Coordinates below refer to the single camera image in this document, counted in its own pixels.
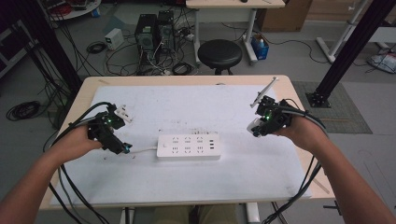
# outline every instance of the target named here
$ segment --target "power outlet socket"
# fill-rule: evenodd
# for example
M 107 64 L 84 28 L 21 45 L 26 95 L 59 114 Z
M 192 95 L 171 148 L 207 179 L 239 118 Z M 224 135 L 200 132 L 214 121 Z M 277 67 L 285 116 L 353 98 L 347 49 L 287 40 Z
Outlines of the power outlet socket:
M 159 160 L 218 160 L 220 155 L 218 134 L 163 134 L 158 138 Z

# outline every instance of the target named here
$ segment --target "desk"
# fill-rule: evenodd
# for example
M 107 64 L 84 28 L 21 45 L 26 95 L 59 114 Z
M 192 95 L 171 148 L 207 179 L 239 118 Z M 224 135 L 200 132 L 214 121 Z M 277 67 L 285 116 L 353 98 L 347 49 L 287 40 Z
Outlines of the desk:
M 247 27 L 247 34 L 244 35 L 243 42 L 247 49 L 247 54 L 250 59 L 250 64 L 257 62 L 256 54 L 253 51 L 253 48 L 250 44 L 251 33 L 253 31 L 254 20 L 256 18 L 257 8 L 279 8 L 284 7 L 285 3 L 282 0 L 248 0 L 246 3 L 242 3 L 240 0 L 187 0 L 186 6 L 189 8 L 196 9 L 194 12 L 195 15 L 195 34 L 194 34 L 194 50 L 195 50 L 195 61 L 197 64 L 201 62 L 198 59 L 198 48 L 200 47 L 200 40 L 199 40 L 199 23 L 201 22 L 200 17 L 200 9 L 220 9 L 212 11 L 217 16 L 217 19 L 212 22 L 222 21 L 225 13 L 229 13 L 231 17 L 235 18 L 238 17 L 240 11 L 234 11 L 235 9 L 250 9 L 250 15 L 248 17 L 248 27 Z
M 230 77 L 215 77 L 215 76 L 200 76 L 200 77 L 89 77 L 87 78 L 78 96 L 73 103 L 69 114 L 66 117 L 64 130 L 69 122 L 76 120 L 80 114 L 84 113 L 92 103 L 95 91 L 101 86 L 191 86 L 191 85 L 215 85 L 224 83 L 226 85 L 267 85 L 271 82 L 273 76 L 230 76 Z M 286 76 L 277 76 L 279 81 L 274 86 L 275 94 L 278 98 L 294 99 L 299 107 L 303 107 L 298 100 L 298 96 L 291 85 L 291 82 Z M 308 152 L 297 149 L 303 170 L 307 169 L 311 155 Z M 58 183 L 58 176 L 55 175 L 51 182 L 54 185 Z M 311 198 L 334 198 L 332 188 L 328 182 L 327 177 L 320 172 L 313 184 L 310 187 L 312 192 Z M 48 209 L 53 206 L 50 205 L 51 192 L 48 191 L 40 209 Z M 112 206 L 142 206 L 155 204 L 111 204 Z

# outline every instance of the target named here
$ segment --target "cardboard box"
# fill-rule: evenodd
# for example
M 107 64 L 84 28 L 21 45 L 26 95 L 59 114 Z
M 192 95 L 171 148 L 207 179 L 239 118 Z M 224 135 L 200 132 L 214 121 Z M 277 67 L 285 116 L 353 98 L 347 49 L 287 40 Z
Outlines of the cardboard box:
M 261 39 L 263 40 L 264 47 L 262 47 L 260 44 Z M 251 38 L 251 47 L 253 47 L 254 53 L 256 54 L 258 60 L 264 60 L 267 58 L 268 49 L 270 47 L 262 35 L 254 35 Z
M 257 23 L 264 32 L 301 31 L 312 1 L 289 1 L 282 8 L 261 9 L 257 13 Z

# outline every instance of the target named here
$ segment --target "black round stool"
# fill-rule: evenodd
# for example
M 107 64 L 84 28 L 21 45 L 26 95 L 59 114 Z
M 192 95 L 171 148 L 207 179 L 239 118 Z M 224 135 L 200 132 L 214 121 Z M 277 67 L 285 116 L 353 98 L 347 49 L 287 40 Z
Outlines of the black round stool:
M 242 60 L 242 50 L 230 40 L 215 39 L 205 42 L 198 49 L 198 58 L 206 66 L 216 69 L 215 75 L 221 75 L 222 70 L 228 70 Z

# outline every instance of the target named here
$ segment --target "brown box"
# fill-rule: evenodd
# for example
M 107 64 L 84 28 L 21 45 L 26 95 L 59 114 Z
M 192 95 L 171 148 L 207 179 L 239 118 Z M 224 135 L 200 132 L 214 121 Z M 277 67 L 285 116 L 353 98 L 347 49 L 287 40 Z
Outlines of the brown box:
M 285 7 L 259 10 L 257 23 L 264 32 L 301 31 L 313 0 L 290 0 Z

